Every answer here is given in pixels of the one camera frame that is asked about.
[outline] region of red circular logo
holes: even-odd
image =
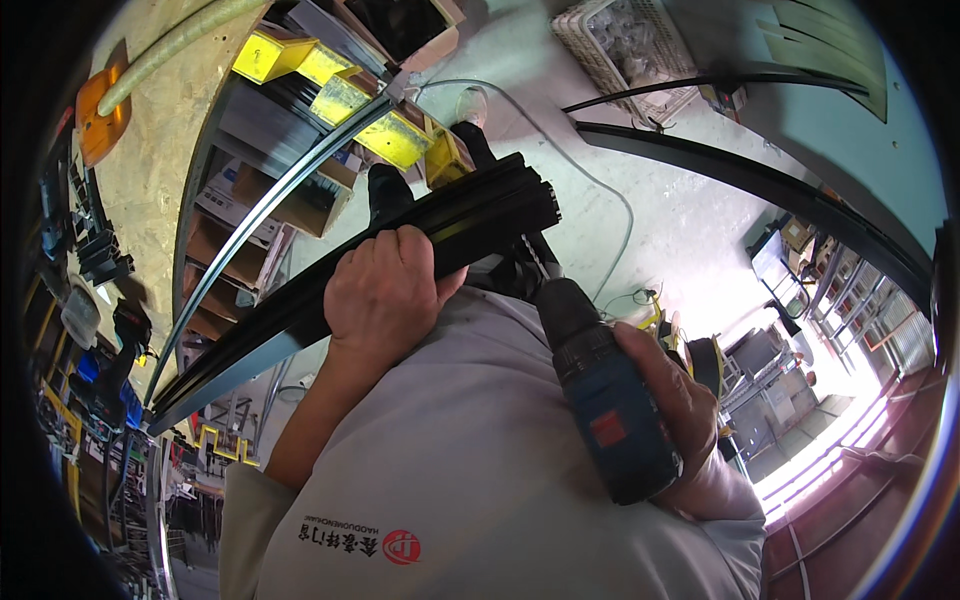
[[[397,529],[383,539],[383,554],[393,563],[415,563],[420,557],[420,540],[409,531]]]

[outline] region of concrete floor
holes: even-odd
[[[450,57],[412,84],[453,78],[496,84],[513,96],[540,127],[574,160],[630,203],[636,220],[628,245],[597,305],[641,287],[659,289],[660,305],[668,314],[681,313],[688,339],[721,336],[721,346],[753,326],[775,318],[760,306],[770,299],[750,267],[744,248],[778,213],[776,207],[726,184],[670,165],[636,156],[596,149],[585,144],[560,107],[598,95],[576,60],[554,38],[549,18],[568,1],[467,0],[468,20],[458,29],[461,41]],[[422,93],[419,104],[447,125],[463,85],[445,85]],[[630,125],[625,112],[596,107],[576,114],[580,120]],[[706,143],[760,161],[797,178],[810,179],[796,160],[733,121],[712,112],[699,97],[674,119],[669,134]],[[577,172],[546,143],[543,136],[503,98],[490,93],[485,127],[493,153],[521,152],[528,165],[550,181],[557,193],[563,220],[544,233],[567,276],[593,295],[610,268],[626,233],[627,211],[609,191]],[[411,170],[408,179],[418,176]],[[412,185],[417,197],[426,193]],[[367,226],[366,180],[359,178],[355,195],[323,240],[302,235],[293,245],[290,272],[295,275]],[[608,312],[627,317],[639,307],[629,299],[614,300]],[[325,353],[320,343],[301,352],[284,385],[309,385]],[[270,372],[250,385],[266,386]],[[254,390],[248,390],[254,396]],[[266,462],[294,405],[277,402],[261,442]]]

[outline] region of cordless drill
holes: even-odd
[[[665,490],[684,469],[633,360],[575,281],[545,282],[536,304],[564,397],[611,500],[626,506]]]
[[[113,362],[102,368],[92,383],[77,373],[70,375],[70,391],[96,424],[96,429],[123,433],[127,405],[120,398],[120,389],[130,375],[133,361],[147,350],[151,328],[150,320],[139,307],[120,300],[113,310],[113,331],[122,347]]]

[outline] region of white cable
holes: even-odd
[[[580,166],[580,163],[579,163],[579,162],[575,161],[573,158],[570,157],[570,155],[568,155],[566,152],[564,152],[564,150],[557,144],[557,142],[553,141],[553,139],[552,139],[549,135],[546,134],[546,132],[543,130],[543,128],[541,128],[540,125],[538,125],[537,122],[534,121],[533,117],[531,117],[531,116],[527,113],[527,111],[523,109],[523,107],[520,105],[520,103],[517,102],[516,100],[514,100],[514,98],[513,98],[510,94],[508,94],[507,92],[505,92],[504,90],[502,90],[502,89],[499,88],[498,86],[496,86],[496,85],[494,85],[494,84],[490,84],[490,83],[488,83],[488,82],[484,82],[484,81],[478,80],[478,79],[448,79],[448,80],[443,80],[443,81],[440,81],[440,82],[430,82],[430,83],[427,83],[427,84],[423,84],[423,85],[420,86],[420,90],[429,89],[430,87],[436,87],[436,86],[438,86],[438,85],[453,85],[453,84],[460,84],[460,85],[482,85],[482,86],[484,86],[484,87],[488,87],[488,88],[496,91],[496,92],[499,93],[501,96],[503,96],[504,98],[506,98],[506,99],[507,99],[507,102],[509,102],[510,104],[512,104],[512,105],[514,106],[514,108],[516,108],[517,112],[519,112],[521,115],[523,115],[523,118],[525,118],[525,119],[530,123],[530,125],[532,125],[532,126],[534,127],[534,129],[537,130],[537,131],[540,133],[540,135],[542,135],[543,138],[546,139],[546,141],[550,143],[551,146],[553,146],[553,149],[556,150],[556,151],[560,154],[560,156],[562,156],[563,158],[565,158],[567,162],[569,162],[571,165],[573,165],[573,167],[574,167],[577,171],[580,171],[580,173],[582,173],[582,174],[584,175],[584,177],[586,177],[588,180],[592,181],[594,184],[596,184],[596,185],[602,187],[603,189],[607,190],[607,191],[610,192],[611,194],[614,194],[614,196],[616,196],[617,199],[618,199],[620,202],[623,203],[623,207],[627,209],[627,230],[626,230],[626,232],[623,234],[623,241],[620,242],[620,250],[617,251],[616,256],[613,258],[613,263],[611,263],[610,268],[607,270],[607,273],[604,275],[603,279],[601,279],[600,285],[599,285],[599,287],[597,287],[596,293],[593,294],[593,299],[592,299],[592,300],[593,300],[594,303],[596,303],[596,302],[597,302],[597,298],[600,296],[600,292],[603,290],[604,286],[607,285],[607,282],[610,280],[610,276],[613,275],[613,270],[616,269],[616,265],[619,264],[620,258],[623,257],[623,253],[627,250],[627,244],[630,242],[630,234],[631,234],[631,233],[633,232],[633,230],[634,230],[634,209],[630,206],[630,203],[627,202],[627,199],[626,199],[626,197],[624,197],[623,194],[621,194],[620,192],[616,191],[615,189],[613,189],[613,188],[610,187],[609,185],[606,185],[604,182],[600,181],[599,179],[597,179],[596,177],[594,177],[593,175],[591,175],[591,174],[587,171],[587,169],[585,169],[585,168],[583,168],[582,166]]]

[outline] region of hand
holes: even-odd
[[[383,230],[344,254],[324,292],[328,356],[377,377],[422,340],[467,269],[433,279],[433,246],[419,229]]]
[[[698,497],[704,491],[698,485],[705,478],[701,471],[706,470],[705,465],[712,468],[712,461],[708,459],[717,441],[717,399],[707,386],[693,381],[680,365],[670,360],[645,331],[617,323],[613,337],[634,359],[660,408],[674,445],[684,457],[683,475],[661,492],[655,502],[693,514],[691,506],[703,501]]]

